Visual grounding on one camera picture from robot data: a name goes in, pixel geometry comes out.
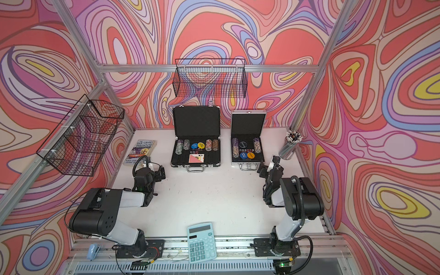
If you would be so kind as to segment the silver poker set case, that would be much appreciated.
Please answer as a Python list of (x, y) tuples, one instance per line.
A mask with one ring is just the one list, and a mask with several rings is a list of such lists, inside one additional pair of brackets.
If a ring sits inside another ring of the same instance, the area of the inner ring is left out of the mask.
[[(261, 133), (265, 123), (266, 112), (264, 110), (239, 110), (231, 115), (231, 165), (242, 171), (257, 171), (260, 163), (264, 162)], [(254, 159), (241, 159), (232, 156), (233, 138), (238, 138), (239, 149), (254, 149)]]

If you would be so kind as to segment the black poker set case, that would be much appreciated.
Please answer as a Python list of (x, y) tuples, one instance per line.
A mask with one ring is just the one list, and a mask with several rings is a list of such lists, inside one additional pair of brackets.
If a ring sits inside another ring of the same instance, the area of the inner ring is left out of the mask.
[[(206, 151), (206, 140), (220, 141), (220, 108), (177, 106), (173, 109), (175, 143), (172, 167), (183, 167), (189, 173), (202, 173), (207, 167), (220, 167), (221, 142), (218, 151)], [(204, 163), (189, 163), (190, 154), (204, 154)]]

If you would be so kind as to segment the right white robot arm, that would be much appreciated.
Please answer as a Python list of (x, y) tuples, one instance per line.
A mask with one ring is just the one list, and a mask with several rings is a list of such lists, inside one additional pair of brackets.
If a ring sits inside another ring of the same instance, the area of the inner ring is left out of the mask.
[(268, 238), (255, 238), (252, 247), (257, 257), (299, 256), (299, 231), (306, 223), (324, 214), (324, 203), (307, 177), (285, 178), (281, 158), (274, 156), (268, 166), (260, 163), (257, 172), (265, 180), (262, 199), (270, 208), (283, 208), (286, 214), (273, 227)]

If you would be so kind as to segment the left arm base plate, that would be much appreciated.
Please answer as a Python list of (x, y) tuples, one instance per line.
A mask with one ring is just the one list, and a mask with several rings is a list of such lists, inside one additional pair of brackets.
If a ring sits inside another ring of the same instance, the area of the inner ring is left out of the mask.
[(116, 252), (117, 259), (153, 259), (157, 260), (162, 257), (165, 240), (164, 239), (147, 239), (146, 248), (138, 248), (126, 245), (114, 245), (112, 249)]

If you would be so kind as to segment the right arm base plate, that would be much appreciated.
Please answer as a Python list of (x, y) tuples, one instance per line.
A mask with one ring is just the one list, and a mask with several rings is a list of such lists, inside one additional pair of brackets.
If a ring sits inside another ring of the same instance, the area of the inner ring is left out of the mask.
[(257, 257), (293, 257), (301, 255), (297, 241), (278, 241), (270, 238), (255, 238), (250, 246), (254, 249)]

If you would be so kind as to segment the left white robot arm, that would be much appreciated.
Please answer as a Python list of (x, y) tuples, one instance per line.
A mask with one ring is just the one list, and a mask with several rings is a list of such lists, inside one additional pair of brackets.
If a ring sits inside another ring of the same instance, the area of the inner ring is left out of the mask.
[(144, 231), (133, 228), (118, 219), (119, 210), (123, 208), (141, 208), (150, 205), (156, 183), (166, 179), (165, 168), (133, 167), (134, 186), (131, 189), (92, 188), (86, 192), (79, 206), (66, 224), (69, 231), (76, 234), (95, 236), (112, 241), (116, 251), (126, 257), (141, 258), (147, 254), (149, 244)]

